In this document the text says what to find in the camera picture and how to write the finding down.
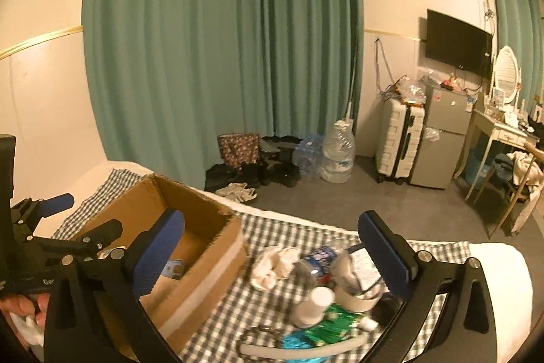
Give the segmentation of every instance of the blue bottle label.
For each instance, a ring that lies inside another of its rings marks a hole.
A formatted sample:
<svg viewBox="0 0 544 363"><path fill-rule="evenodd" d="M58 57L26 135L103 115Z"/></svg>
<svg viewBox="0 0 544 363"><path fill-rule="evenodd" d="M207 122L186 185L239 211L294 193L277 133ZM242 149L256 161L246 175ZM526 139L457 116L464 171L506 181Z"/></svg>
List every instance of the blue bottle label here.
<svg viewBox="0 0 544 363"><path fill-rule="evenodd" d="M330 266L335 258L334 249L328 245L323 245L321 248L304 256L303 260L313 268L312 275L317 279L321 279L330 274Z"/></svg>

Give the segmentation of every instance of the green curtain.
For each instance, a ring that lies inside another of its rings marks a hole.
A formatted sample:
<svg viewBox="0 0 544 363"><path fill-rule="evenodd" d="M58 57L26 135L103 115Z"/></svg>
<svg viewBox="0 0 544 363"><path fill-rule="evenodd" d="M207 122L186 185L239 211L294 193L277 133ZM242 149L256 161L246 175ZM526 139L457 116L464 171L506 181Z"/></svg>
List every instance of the green curtain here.
<svg viewBox="0 0 544 363"><path fill-rule="evenodd" d="M343 117L362 30L362 0L262 0L274 132L324 134ZM355 89L358 109L359 88Z"/></svg>
<svg viewBox="0 0 544 363"><path fill-rule="evenodd" d="M539 0L495 0L497 5L497 40L499 49L512 48L521 69L521 100L526 110L542 88L542 36Z"/></svg>
<svg viewBox="0 0 544 363"><path fill-rule="evenodd" d="M203 187L219 134L322 133L345 108L360 1L83 0L107 157Z"/></svg>

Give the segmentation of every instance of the gold wall molding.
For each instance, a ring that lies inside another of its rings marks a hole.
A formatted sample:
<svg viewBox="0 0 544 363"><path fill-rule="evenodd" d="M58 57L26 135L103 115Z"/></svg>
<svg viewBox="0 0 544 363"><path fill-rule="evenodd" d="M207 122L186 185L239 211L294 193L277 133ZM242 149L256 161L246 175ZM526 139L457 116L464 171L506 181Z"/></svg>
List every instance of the gold wall molding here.
<svg viewBox="0 0 544 363"><path fill-rule="evenodd" d="M426 39L420 39L419 37L414 36L406 36L401 35L399 33L393 33L391 31L383 31L383 30L369 30L367 28L364 29L365 33L373 33L375 35L386 35L386 36L395 36L395 37L401 37L403 39L410 39L410 40L416 40L418 42L426 42Z"/></svg>
<svg viewBox="0 0 544 363"><path fill-rule="evenodd" d="M1 51L0 61L11 56L12 54L15 54L16 52L23 51L26 48L41 44L42 42L46 42L48 40L56 39L62 36L73 35L74 33L81 33L82 31L83 25L77 25L76 27L64 28L62 30L56 30L50 33L45 33L44 35L32 37L28 40L14 45L11 48L8 48L7 50Z"/></svg>

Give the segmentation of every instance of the refrigerator door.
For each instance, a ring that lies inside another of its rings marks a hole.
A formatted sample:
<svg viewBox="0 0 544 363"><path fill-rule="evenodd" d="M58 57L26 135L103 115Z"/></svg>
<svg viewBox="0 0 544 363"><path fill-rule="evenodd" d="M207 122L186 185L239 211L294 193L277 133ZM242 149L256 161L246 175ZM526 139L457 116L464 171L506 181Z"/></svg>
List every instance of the refrigerator door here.
<svg viewBox="0 0 544 363"><path fill-rule="evenodd" d="M439 87L430 87L427 93L425 125L451 133L467 134L472 111L467 108L467 97Z"/></svg>
<svg viewBox="0 0 544 363"><path fill-rule="evenodd" d="M463 144L464 135L441 131L439 139L433 141L425 137L423 129L410 183L445 189L455 173Z"/></svg>

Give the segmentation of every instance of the floor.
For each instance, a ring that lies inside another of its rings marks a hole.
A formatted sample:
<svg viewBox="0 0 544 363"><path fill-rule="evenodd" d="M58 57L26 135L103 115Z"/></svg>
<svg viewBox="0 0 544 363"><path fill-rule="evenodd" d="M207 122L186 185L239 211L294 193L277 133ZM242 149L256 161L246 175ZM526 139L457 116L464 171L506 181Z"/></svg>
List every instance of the floor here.
<svg viewBox="0 0 544 363"><path fill-rule="evenodd" d="M272 183L258 189L253 206L348 230L356 230L363 211L376 210L393 232L407 239L489 242L484 226L490 230L501 208L492 189L486 189L473 207L464 201L468 186L461 178L445 190L434 190L394 182L378 184L374 175L373 159L357 157L352 178L345 184L316 178L303 178L293 188ZM498 230L492 241L515 246L525 257L534 292L534 324L544 311L544 237L537 222L530 217L516 237Z"/></svg>

